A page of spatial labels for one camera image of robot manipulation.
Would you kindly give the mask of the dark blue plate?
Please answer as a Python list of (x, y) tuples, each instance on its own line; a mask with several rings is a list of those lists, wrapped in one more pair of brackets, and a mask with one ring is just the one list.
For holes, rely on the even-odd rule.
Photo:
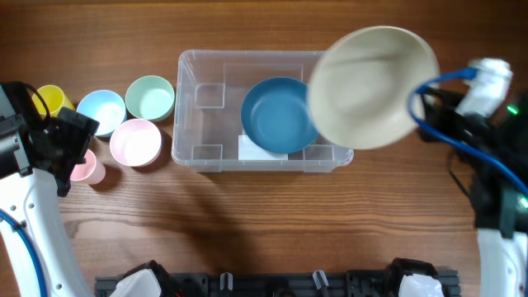
[(295, 78), (260, 81), (244, 97), (240, 119), (248, 138), (271, 153), (296, 153), (318, 137), (307, 105), (308, 86)]

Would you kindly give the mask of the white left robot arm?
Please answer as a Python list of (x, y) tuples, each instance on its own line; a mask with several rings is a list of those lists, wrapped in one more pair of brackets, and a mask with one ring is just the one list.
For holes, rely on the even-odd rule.
[(25, 82), (1, 85), (1, 235), (23, 296), (91, 296), (59, 212), (99, 126), (62, 108), (40, 115)]

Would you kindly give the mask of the right arm base joint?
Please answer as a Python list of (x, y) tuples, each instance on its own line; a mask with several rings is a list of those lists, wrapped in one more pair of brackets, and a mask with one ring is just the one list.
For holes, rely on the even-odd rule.
[(395, 297), (445, 297), (431, 263), (399, 257), (385, 268), (383, 292)]

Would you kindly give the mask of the left arm base joint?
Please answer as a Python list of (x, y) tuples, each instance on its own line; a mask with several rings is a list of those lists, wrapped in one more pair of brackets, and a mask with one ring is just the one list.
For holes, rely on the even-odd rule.
[(184, 297), (182, 287), (152, 260), (127, 271), (111, 297)]

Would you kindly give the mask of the light pink bowl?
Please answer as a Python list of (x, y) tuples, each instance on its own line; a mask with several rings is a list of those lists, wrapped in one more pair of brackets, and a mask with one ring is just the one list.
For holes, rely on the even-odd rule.
[(159, 128), (144, 119), (127, 120), (112, 134), (109, 143), (112, 157), (128, 167), (144, 167), (153, 163), (162, 150)]

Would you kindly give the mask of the light green bowl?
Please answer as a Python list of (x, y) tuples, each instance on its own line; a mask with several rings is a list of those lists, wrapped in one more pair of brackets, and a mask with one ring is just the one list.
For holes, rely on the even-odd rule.
[(165, 78), (147, 75), (133, 81), (125, 93), (128, 112), (153, 122), (165, 120), (175, 104), (175, 90)]

